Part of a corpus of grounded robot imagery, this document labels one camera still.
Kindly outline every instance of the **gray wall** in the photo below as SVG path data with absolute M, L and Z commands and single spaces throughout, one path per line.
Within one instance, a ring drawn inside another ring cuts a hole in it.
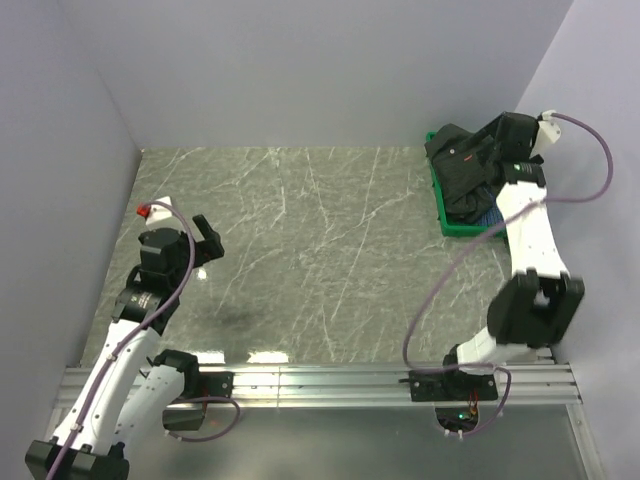
M 60 0 L 141 147 L 419 145 L 515 108 L 571 0 Z
M 563 258 L 587 287 L 560 351 L 575 369 L 606 468 L 624 480 L 640 471 L 638 18 L 635 0 L 576 0 L 519 105 L 524 112 L 555 108 L 583 119 L 604 135 L 615 157 L 604 199 L 553 206 L 550 217 Z M 551 193 L 583 195 L 604 179 L 597 143 L 571 126 L 546 158 Z
M 78 360 L 139 152 L 56 2 L 0 7 L 2 477 Z

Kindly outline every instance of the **gray marble surface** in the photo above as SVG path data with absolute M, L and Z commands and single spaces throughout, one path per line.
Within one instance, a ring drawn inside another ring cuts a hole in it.
M 202 361 L 386 362 L 468 239 L 442 236 L 421 148 L 196 148 L 144 152 L 83 364 L 138 261 L 135 207 L 171 195 L 203 213 L 226 256 L 194 272 L 160 348 Z M 420 321 L 416 360 L 484 325 L 509 272 L 501 240 L 466 259 Z

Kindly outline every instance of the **red object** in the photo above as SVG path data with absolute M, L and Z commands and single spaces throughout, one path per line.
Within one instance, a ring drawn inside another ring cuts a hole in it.
M 149 213 L 151 213 L 151 206 L 145 205 L 144 203 L 142 203 L 138 205 L 138 209 L 136 210 L 136 213 L 141 217 L 147 218 L 149 216 Z

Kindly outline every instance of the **cable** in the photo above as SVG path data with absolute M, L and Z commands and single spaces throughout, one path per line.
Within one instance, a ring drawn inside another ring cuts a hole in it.
M 200 397 L 200 398 L 189 398 L 189 399 L 183 400 L 183 401 L 178 402 L 178 403 L 184 403 L 184 402 L 189 402 L 189 403 L 212 403 L 212 402 L 230 403 L 231 405 L 233 405 L 235 407 L 236 414 L 233 417 L 233 420 L 231 420 L 231 423 L 229 425 L 227 425 L 223 430 L 221 430 L 218 433 L 214 433 L 213 435 L 209 435 L 208 437 L 191 438 L 191 437 L 183 437 L 182 435 L 178 435 L 177 433 L 174 433 L 174 432 L 167 432 L 167 434 L 169 436 L 177 439 L 178 441 L 187 442 L 187 443 L 209 442 L 211 440 L 215 440 L 216 438 L 220 438 L 223 435 L 226 435 L 227 433 L 229 433 L 231 430 L 233 430 L 233 427 L 235 427 L 237 425 L 237 423 L 240 421 L 240 405 L 238 405 L 238 402 L 236 402 L 233 398 L 227 398 L 227 397 Z
M 98 374 L 96 375 L 93 383 L 91 384 L 91 387 L 89 388 L 89 391 L 87 393 L 87 397 L 86 397 L 86 399 L 84 401 L 84 404 L 80 408 L 80 412 L 78 413 L 78 417 L 76 419 L 76 424 L 74 425 L 74 429 L 71 430 L 71 433 L 69 433 L 69 436 L 67 437 L 66 442 L 64 443 L 64 445 L 62 446 L 62 448 L 58 452 L 58 455 L 56 456 L 56 459 L 54 460 L 53 465 L 51 465 L 51 469 L 49 470 L 49 473 L 47 474 L 46 480 L 53 480 L 54 479 L 54 477 L 56 475 L 56 472 L 58 471 L 58 468 L 60 468 L 60 464 L 62 463 L 65 455 L 67 454 L 67 452 L 71 448 L 71 445 L 73 445 L 73 442 L 75 441 L 76 437 L 78 436 L 78 433 L 80 432 L 80 429 L 82 428 L 82 422 L 84 422 L 84 420 L 87 417 L 87 414 L 89 413 L 89 409 L 91 408 L 91 403 L 95 399 L 96 394 L 98 393 L 98 389 L 100 388 L 100 385 L 102 384 L 102 382 L 103 382 L 105 376 L 107 375 L 107 372 L 109 371 L 109 369 L 113 366 L 113 364 L 117 360 L 118 355 L 120 354 L 120 352 L 122 352 L 122 350 L 124 350 L 126 348 L 126 346 L 129 344 L 129 342 L 138 333 L 140 333 L 140 331 L 144 330 L 149 325 L 151 325 L 151 323 L 153 323 L 153 321 L 156 318 L 158 318 L 160 315 L 162 315 L 162 313 L 167 308 L 169 308 L 169 306 L 173 302 L 175 302 L 177 300 L 177 298 L 182 293 L 182 290 L 184 290 L 184 287 L 187 285 L 187 282 L 189 281 L 189 277 L 191 276 L 191 272 L 193 271 L 193 265 L 194 265 L 195 256 L 196 256 L 195 255 L 195 253 L 196 253 L 195 240 L 193 239 L 193 234 L 191 233 L 191 229 L 189 228 L 189 224 L 187 223 L 185 218 L 175 208 L 173 208 L 171 205 L 168 205 L 168 204 L 166 204 L 164 202 L 159 202 L 157 200 L 154 200 L 152 202 L 148 202 L 146 205 L 147 206 L 148 205 L 158 205 L 160 207 L 166 208 L 182 224 L 182 228 L 184 228 L 184 231 L 185 231 L 185 233 L 187 235 L 187 239 L 189 241 L 189 263 L 187 264 L 187 270 L 185 271 L 184 277 L 182 278 L 182 281 L 178 285 L 178 288 L 176 288 L 176 290 L 171 294 L 171 296 L 167 299 L 167 301 L 164 302 L 160 306 L 160 308 L 158 308 L 158 310 L 156 310 L 151 315 L 149 315 L 149 317 L 146 320 L 144 320 L 142 323 L 140 323 L 140 325 L 138 325 L 136 328 L 131 330 L 131 332 L 129 332 L 129 334 L 126 337 L 124 337 L 118 343 L 118 345 L 116 345 L 116 348 L 114 348 L 113 351 L 111 352 L 111 356 L 107 358 L 107 360 L 104 362 L 104 364 L 102 365 L 100 370 L 98 370 Z
M 577 120 L 577 119 L 575 119 L 573 117 L 570 117 L 569 115 L 563 115 L 561 113 L 555 113 L 554 112 L 554 113 L 551 114 L 551 116 L 553 116 L 555 118 L 559 118 L 561 120 L 565 120 L 567 122 L 573 123 L 574 125 L 577 125 L 577 126 L 583 128 L 584 130 L 589 132 L 591 135 L 593 135 L 595 137 L 595 139 L 600 143 L 600 145 L 602 146 L 602 149 L 604 150 L 604 154 L 605 154 L 605 157 L 606 157 L 606 160 L 607 160 L 607 178 L 605 179 L 604 184 L 602 185 L 602 187 L 597 192 L 593 193 L 592 195 L 589 195 L 589 196 L 586 196 L 586 197 L 582 197 L 582 198 L 553 197 L 553 196 L 548 196 L 547 195 L 542 200 L 537 201 L 537 202 L 532 202 L 532 203 L 528 204 L 527 206 L 525 206 L 522 210 L 520 210 L 515 215 L 505 219 L 504 221 L 502 221 L 500 223 L 497 223 L 497 224 L 493 225 L 492 227 L 490 227 L 489 229 L 487 229 L 486 231 L 482 232 L 480 235 L 475 237 L 471 242 L 469 242 L 465 246 L 465 248 L 462 250 L 462 252 L 460 252 L 460 254 L 453 260 L 453 262 L 451 262 L 449 267 L 444 271 L 444 273 L 440 276 L 440 278 L 438 279 L 436 284 L 429 291 L 429 293 L 427 294 L 427 297 L 425 298 L 424 302 L 422 303 L 422 306 L 418 310 L 418 313 L 413 318 L 411 323 L 409 323 L 409 327 L 407 328 L 407 334 L 405 335 L 404 341 L 402 342 L 402 359 L 404 360 L 405 365 L 408 368 L 410 368 L 411 370 L 414 370 L 414 371 L 417 371 L 417 372 L 420 372 L 420 373 L 435 374 L 435 373 L 444 373 L 444 372 L 448 372 L 448 371 L 451 371 L 451 370 L 457 370 L 460 367 L 474 367 L 474 368 L 491 369 L 493 371 L 497 370 L 499 372 L 504 373 L 507 376 L 507 382 L 506 382 L 505 389 L 504 389 L 504 395 L 502 396 L 502 399 L 498 403 L 498 406 L 496 407 L 493 415 L 486 422 L 484 422 L 482 425 L 476 427 L 474 430 L 472 430 L 470 432 L 464 433 L 463 436 L 474 435 L 474 434 L 484 430 L 486 427 L 491 425 L 496 420 L 496 418 L 498 418 L 498 416 L 502 413 L 502 410 L 504 409 L 504 406 L 507 403 L 507 399 L 509 398 L 509 393 L 511 391 L 511 380 L 512 380 L 511 372 L 509 370 L 507 370 L 505 367 L 501 367 L 501 366 L 494 365 L 494 364 L 491 364 L 491 363 L 464 363 L 464 364 L 461 363 L 461 364 L 448 365 L 446 367 L 426 368 L 426 369 L 425 368 L 415 367 L 409 361 L 409 342 L 411 341 L 411 337 L 413 336 L 413 333 L 414 333 L 414 331 L 416 329 L 416 326 L 418 325 L 418 322 L 420 321 L 420 319 L 423 317 L 423 315 L 427 311 L 427 308 L 429 308 L 429 305 L 431 304 L 431 302 L 433 302 L 433 299 L 435 298 L 435 296 L 442 289 L 442 287 L 447 282 L 447 280 L 449 280 L 449 277 L 451 277 L 451 275 L 456 270 L 456 268 L 458 268 L 458 266 L 463 262 L 465 257 L 467 257 L 471 252 L 473 252 L 479 245 L 483 244 L 485 241 L 487 241 L 487 239 L 489 239 L 490 237 L 493 237 L 496 233 L 498 233 L 499 231 L 503 230 L 511 222 L 513 222 L 513 221 L 517 220 L 518 218 L 520 218 L 521 216 L 527 214 L 528 212 L 530 212 L 534 208 L 542 206 L 542 205 L 544 205 L 546 203 L 586 203 L 586 202 L 591 202 L 593 200 L 597 200 L 598 198 L 602 197 L 605 194 L 605 192 L 609 189 L 609 187 L 611 186 L 611 181 L 613 179 L 613 155 L 611 154 L 611 149 L 609 148 L 609 145 L 607 145 L 607 142 L 605 141 L 605 139 L 602 138 L 602 135 L 600 135 L 596 130 L 594 130 L 592 127 L 590 127 L 586 123 L 583 123 L 580 120 Z

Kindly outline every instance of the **green plastic bin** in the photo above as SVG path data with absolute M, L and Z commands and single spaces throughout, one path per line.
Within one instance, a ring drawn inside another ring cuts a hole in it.
M 430 141 L 436 132 L 427 133 L 427 142 Z M 447 214 L 444 211 L 444 199 L 442 198 L 442 188 L 436 177 L 436 171 L 433 169 L 431 162 L 429 162 L 429 168 L 431 170 L 431 179 L 433 180 L 433 190 L 436 194 L 436 205 L 438 206 L 438 220 L 440 221 L 440 229 L 442 235 L 445 237 L 475 237 L 482 232 L 486 232 L 489 227 L 480 225 L 465 225 L 460 223 L 453 223 L 447 220 Z M 506 238 L 506 230 L 501 230 L 495 234 L 496 237 Z

